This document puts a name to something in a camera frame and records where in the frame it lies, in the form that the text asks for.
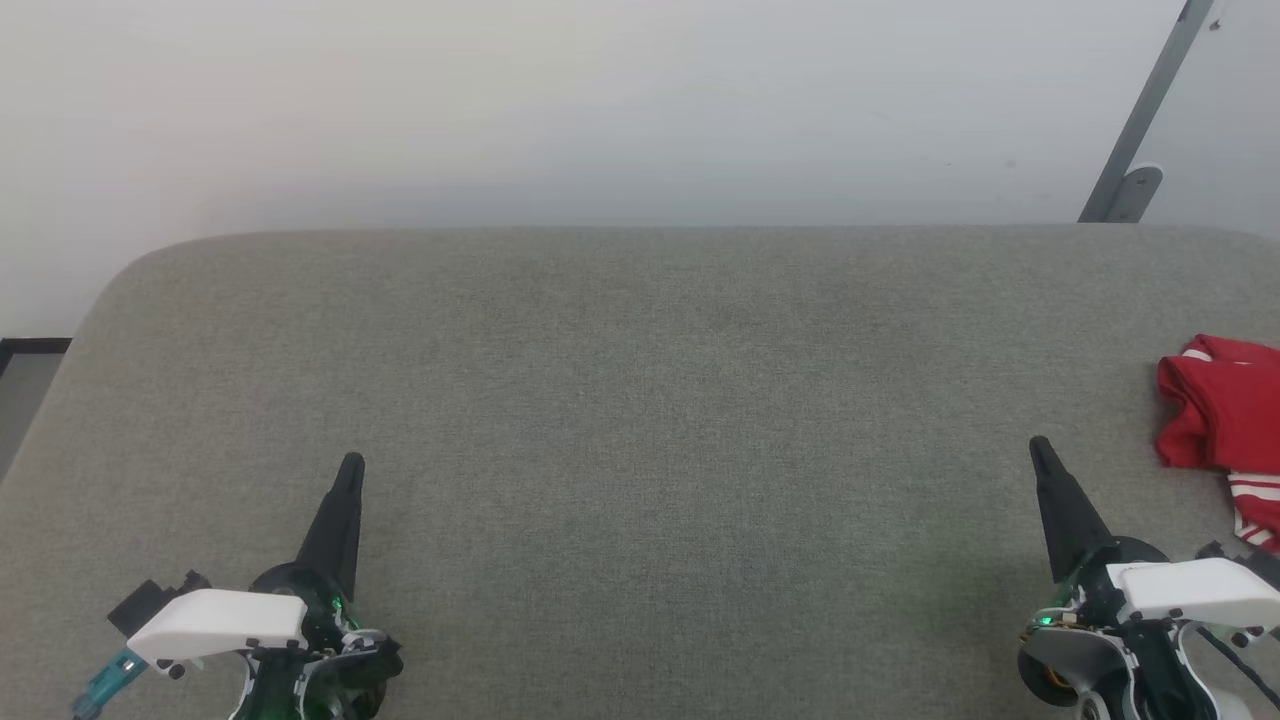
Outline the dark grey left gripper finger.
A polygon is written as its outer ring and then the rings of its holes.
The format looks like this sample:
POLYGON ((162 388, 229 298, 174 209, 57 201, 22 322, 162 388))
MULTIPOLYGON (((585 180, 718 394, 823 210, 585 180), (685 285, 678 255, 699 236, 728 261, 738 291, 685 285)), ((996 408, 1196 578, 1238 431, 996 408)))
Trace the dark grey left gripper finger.
POLYGON ((356 598, 365 459, 348 452, 297 553, 297 562, 330 580, 346 601, 356 598))

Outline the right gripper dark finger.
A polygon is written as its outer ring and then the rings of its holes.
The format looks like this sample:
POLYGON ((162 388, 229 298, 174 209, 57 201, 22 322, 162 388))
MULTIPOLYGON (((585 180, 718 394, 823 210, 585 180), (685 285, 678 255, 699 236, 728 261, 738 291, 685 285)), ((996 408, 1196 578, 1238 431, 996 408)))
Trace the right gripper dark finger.
POLYGON ((1108 544, 1112 534, 1048 438, 1030 438, 1029 454, 1050 571, 1061 584, 1091 553, 1108 544))

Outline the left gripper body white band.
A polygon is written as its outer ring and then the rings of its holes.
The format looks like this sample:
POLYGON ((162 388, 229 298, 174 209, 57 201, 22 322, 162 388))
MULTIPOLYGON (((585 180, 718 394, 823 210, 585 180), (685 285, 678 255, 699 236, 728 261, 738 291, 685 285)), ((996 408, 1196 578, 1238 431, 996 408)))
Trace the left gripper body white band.
POLYGON ((334 584, 300 562, 265 571, 247 591, 146 591, 148 616, 128 635, 128 674, 170 679, 207 657, 244 667, 233 719, 374 719, 404 670, 401 643, 362 626, 334 584))

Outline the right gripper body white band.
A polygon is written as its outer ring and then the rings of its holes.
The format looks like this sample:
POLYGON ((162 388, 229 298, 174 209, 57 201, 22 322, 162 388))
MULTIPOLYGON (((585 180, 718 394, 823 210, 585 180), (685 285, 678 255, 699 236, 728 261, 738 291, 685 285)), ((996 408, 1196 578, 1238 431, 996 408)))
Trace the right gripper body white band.
POLYGON ((1277 634, 1277 560, 1216 543, 1172 562, 1116 537, 1096 550, 1020 635, 1018 673, 1041 702, 1075 719, 1248 719, 1244 700, 1197 671, 1199 637, 1271 703, 1277 692, 1240 652, 1277 634))

